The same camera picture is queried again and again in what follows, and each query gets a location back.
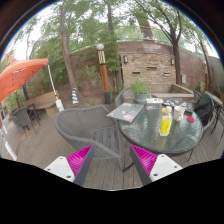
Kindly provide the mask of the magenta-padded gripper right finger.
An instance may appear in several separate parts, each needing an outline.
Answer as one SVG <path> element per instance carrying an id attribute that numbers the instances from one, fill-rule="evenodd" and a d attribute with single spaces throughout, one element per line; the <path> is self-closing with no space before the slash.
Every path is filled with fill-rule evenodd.
<path id="1" fill-rule="evenodd" d="M 182 169 L 180 165 L 167 155 L 155 155 L 135 145 L 130 146 L 130 156 L 143 185 L 147 185 Z"/>

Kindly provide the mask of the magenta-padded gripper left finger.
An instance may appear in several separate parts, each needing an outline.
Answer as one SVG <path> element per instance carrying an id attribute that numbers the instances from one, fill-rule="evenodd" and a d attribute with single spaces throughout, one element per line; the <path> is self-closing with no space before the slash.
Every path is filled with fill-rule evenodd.
<path id="1" fill-rule="evenodd" d="M 59 156 L 45 171 L 82 186 L 94 156 L 94 147 L 89 145 L 68 157 Z"/>

